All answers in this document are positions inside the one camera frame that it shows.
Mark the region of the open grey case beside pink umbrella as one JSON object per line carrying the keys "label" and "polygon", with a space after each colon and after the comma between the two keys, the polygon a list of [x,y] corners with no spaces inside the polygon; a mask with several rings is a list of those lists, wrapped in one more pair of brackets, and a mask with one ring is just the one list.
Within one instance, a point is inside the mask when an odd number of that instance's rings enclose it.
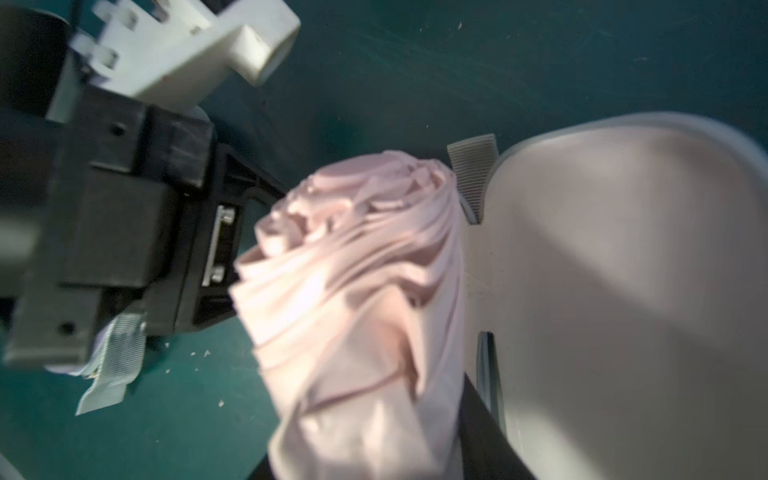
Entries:
{"label": "open grey case beside pink umbrella", "polygon": [[466,370],[537,479],[767,475],[767,151],[652,112],[448,148]]}

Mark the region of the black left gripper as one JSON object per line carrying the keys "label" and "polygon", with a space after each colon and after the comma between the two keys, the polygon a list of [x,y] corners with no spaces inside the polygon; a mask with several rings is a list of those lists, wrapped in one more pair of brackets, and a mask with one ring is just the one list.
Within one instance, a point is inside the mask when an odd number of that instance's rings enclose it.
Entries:
{"label": "black left gripper", "polygon": [[64,21],[1,10],[1,324],[4,363],[85,363],[98,333],[137,313],[149,336],[234,316],[246,207],[287,189],[212,123],[95,87],[46,119]]}

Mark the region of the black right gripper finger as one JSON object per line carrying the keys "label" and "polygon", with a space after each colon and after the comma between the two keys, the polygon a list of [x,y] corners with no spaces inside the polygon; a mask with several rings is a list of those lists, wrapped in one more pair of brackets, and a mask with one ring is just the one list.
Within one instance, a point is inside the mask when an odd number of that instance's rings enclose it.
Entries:
{"label": "black right gripper finger", "polygon": [[464,376],[458,417],[464,479],[534,480],[513,450],[469,377]]}

